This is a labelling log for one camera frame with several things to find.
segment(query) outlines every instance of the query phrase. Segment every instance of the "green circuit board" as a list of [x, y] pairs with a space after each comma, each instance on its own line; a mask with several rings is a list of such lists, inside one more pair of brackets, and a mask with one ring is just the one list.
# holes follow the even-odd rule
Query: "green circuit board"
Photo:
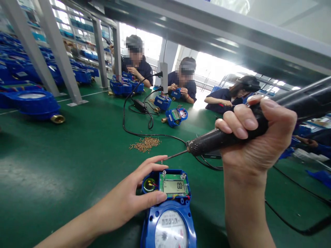
[[181, 179], [181, 175], [160, 173], [159, 189], [169, 197], [189, 195], [186, 177]]

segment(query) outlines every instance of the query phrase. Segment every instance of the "fingernail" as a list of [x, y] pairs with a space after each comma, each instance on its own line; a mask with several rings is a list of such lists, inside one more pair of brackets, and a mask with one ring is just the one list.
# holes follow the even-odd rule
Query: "fingernail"
[[237, 137], [244, 140], [248, 138], [248, 134], [242, 127], [239, 127], [237, 128]]
[[270, 107], [270, 108], [275, 108], [275, 107], [279, 107], [280, 105], [276, 102], [274, 102], [273, 100], [271, 99], [263, 99], [262, 100], [263, 104], [266, 105], [267, 107]]
[[158, 204], [161, 202], [164, 202], [167, 199], [167, 194], [164, 192], [159, 191], [160, 193], [157, 196], [157, 202]]
[[249, 130], [254, 130], [257, 128], [257, 124], [252, 119], [247, 119], [245, 120], [245, 127]]

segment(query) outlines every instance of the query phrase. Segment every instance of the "digital display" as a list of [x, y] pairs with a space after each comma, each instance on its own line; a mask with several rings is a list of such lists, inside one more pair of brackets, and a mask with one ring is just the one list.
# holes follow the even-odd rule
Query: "digital display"
[[183, 181], [164, 181], [163, 192], [166, 194], [185, 193]]
[[175, 119], [179, 119], [180, 115], [177, 110], [172, 111]]

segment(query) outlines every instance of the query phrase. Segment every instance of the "circuit board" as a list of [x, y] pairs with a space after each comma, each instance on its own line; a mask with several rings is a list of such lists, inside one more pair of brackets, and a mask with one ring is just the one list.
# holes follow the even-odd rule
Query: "circuit board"
[[160, 173], [159, 189], [165, 192], [168, 198], [175, 198], [176, 196], [189, 195], [188, 184], [186, 176], [179, 174], [162, 174]]
[[179, 113], [178, 113], [177, 109], [173, 109], [173, 110], [171, 110], [171, 115], [172, 115], [172, 117], [173, 117], [174, 121], [176, 121], [176, 120], [179, 120], [179, 119], [180, 119], [180, 115], [179, 115]]

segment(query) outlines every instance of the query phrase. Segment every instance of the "woman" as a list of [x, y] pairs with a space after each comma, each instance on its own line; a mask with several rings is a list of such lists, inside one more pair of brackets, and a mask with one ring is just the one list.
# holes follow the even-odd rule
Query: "woman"
[[137, 35], [127, 37], [125, 45], [129, 51], [129, 56], [121, 59], [122, 71], [130, 72], [138, 80], [143, 81], [145, 87], [153, 86], [153, 70], [149, 63], [146, 62], [146, 57], [143, 54], [143, 42]]
[[178, 71], [168, 74], [168, 92], [181, 88], [181, 100], [194, 104], [196, 102], [197, 86], [193, 79], [197, 63], [192, 57], [185, 57], [179, 64]]
[[243, 96], [260, 89], [260, 83], [256, 77], [243, 76], [229, 89], [220, 89], [209, 94], [204, 100], [208, 103], [206, 109], [224, 114], [226, 111], [232, 111], [235, 105], [242, 104]]

